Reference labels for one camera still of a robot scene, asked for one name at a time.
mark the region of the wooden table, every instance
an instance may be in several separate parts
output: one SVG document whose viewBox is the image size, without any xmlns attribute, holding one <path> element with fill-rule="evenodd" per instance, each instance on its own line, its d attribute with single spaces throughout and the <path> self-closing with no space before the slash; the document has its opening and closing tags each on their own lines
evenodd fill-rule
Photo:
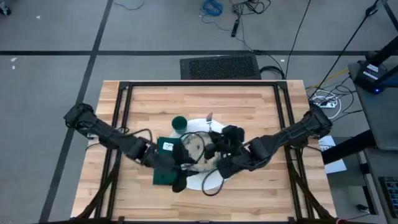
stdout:
<svg viewBox="0 0 398 224">
<path fill-rule="evenodd" d="M 286 82 L 297 122 L 309 109 L 303 81 Z M 119 81 L 103 83 L 96 109 L 99 119 L 109 124 L 113 117 L 118 86 Z M 286 106 L 281 98 L 287 122 Z M 121 105 L 124 105 L 125 100 L 124 95 Z M 268 86 L 135 86 L 131 100 L 127 127 L 131 132 L 150 128 L 154 139 L 170 136 L 171 120 L 175 116 L 205 118 L 211 111 L 214 112 L 213 119 L 242 127 L 246 141 L 280 131 L 274 91 Z M 310 140 L 310 145 L 319 147 L 316 140 Z M 73 217 L 83 211 L 98 190 L 105 153 L 106 149 L 101 145 L 87 150 L 72 210 Z M 335 216 L 320 152 L 306 148 L 303 151 L 303 162 L 310 190 Z M 125 216 L 126 220 L 287 221 L 287 217 L 295 216 L 283 148 L 277 151 L 264 168 L 254 172 L 245 170 L 234 175 L 225 182 L 222 191 L 215 197 L 207 197 L 201 191 L 189 189 L 175 194 L 169 186 L 152 185 L 152 175 L 153 169 L 138 166 L 122 156 L 114 220 Z M 301 192 L 300 199 L 306 217 Z M 106 206 L 107 203 L 104 203 L 103 216 Z"/>
</svg>

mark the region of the green mug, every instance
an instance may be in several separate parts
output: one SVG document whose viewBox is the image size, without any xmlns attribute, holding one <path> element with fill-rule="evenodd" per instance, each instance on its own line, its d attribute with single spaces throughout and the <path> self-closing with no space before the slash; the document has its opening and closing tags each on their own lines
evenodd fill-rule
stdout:
<svg viewBox="0 0 398 224">
<path fill-rule="evenodd" d="M 184 134 L 187 131 L 188 121 L 183 116 L 176 116 L 172 120 L 172 126 L 177 134 Z"/>
</svg>

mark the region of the white label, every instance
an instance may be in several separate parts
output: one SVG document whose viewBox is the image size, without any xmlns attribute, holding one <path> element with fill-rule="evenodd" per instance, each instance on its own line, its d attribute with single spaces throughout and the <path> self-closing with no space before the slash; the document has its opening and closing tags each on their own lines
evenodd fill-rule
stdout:
<svg viewBox="0 0 398 224">
<path fill-rule="evenodd" d="M 364 73 L 365 75 L 367 75 L 367 76 L 373 78 L 374 80 L 378 80 L 378 79 L 379 79 L 378 77 L 375 77 L 374 75 L 372 75 L 372 74 L 370 74 L 370 73 L 368 73 L 368 72 L 363 72 L 363 73 Z"/>
<path fill-rule="evenodd" d="M 165 142 L 165 143 L 163 144 L 163 149 L 164 149 L 164 150 L 173 151 L 173 146 L 174 146 L 174 144 Z"/>
<path fill-rule="evenodd" d="M 372 64 L 369 64 L 369 65 L 367 66 L 367 68 L 368 68 L 368 69 L 371 69 L 371 70 L 373 70 L 373 71 L 375 71 L 375 72 L 379 72 L 379 68 L 377 68 L 376 66 L 374 66 L 374 65 L 372 65 Z"/>
</svg>

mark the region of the gray floor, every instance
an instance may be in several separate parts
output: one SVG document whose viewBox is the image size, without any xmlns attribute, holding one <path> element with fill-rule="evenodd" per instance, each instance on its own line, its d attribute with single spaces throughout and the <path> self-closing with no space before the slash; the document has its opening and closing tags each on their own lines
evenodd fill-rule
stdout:
<svg viewBox="0 0 398 224">
<path fill-rule="evenodd" d="M 8 2 L 13 14 L 0 17 L 0 51 L 91 50 L 106 6 L 106 0 Z M 141 0 L 116 2 L 134 7 Z M 230 3 L 220 2 L 225 8 L 223 15 L 204 20 L 230 27 L 234 21 Z M 398 1 L 390 2 L 398 15 Z M 308 0 L 274 0 L 264 14 L 246 16 L 247 44 L 253 49 L 290 50 L 307 3 Z M 341 50 L 372 3 L 373 0 L 312 1 L 295 50 Z M 201 4 L 202 1 L 146 0 L 137 11 L 112 6 L 99 49 L 242 50 L 243 44 L 230 38 L 229 32 L 201 22 Z M 377 50 L 396 35 L 382 9 L 365 22 L 348 48 Z M 178 80 L 179 60 L 188 57 L 198 56 L 98 56 L 85 102 L 97 103 L 103 80 Z M 278 55 L 275 59 L 285 60 L 280 62 L 285 70 L 287 56 Z M 289 79 L 304 80 L 306 86 L 316 84 L 335 59 L 336 56 L 292 56 Z M 359 59 L 362 57 L 342 57 L 333 72 Z M 88 60 L 89 56 L 0 56 L 0 223 L 38 221 L 67 131 L 62 116 L 76 100 Z M 260 67 L 275 65 L 268 56 L 257 56 L 257 60 Z M 398 63 L 398 57 L 389 63 Z M 263 73 L 262 78 L 279 77 Z M 351 80 L 347 86 L 353 88 Z M 350 96 L 343 98 L 343 105 L 350 100 Z M 360 108 L 355 96 L 351 110 Z M 337 121 L 331 134 L 354 136 L 367 129 L 363 113 L 358 113 Z M 70 215 L 86 144 L 85 139 L 74 136 L 50 220 L 65 220 Z M 358 215 L 352 205 L 362 203 L 364 197 L 357 190 L 335 188 L 332 194 L 341 218 Z"/>
</svg>

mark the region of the black floor mat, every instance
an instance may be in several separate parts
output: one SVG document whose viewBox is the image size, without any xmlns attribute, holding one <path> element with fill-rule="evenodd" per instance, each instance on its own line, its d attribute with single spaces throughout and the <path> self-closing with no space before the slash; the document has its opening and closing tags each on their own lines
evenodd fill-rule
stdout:
<svg viewBox="0 0 398 224">
<path fill-rule="evenodd" d="M 182 80 L 260 80 L 254 55 L 187 58 L 180 60 Z"/>
</svg>

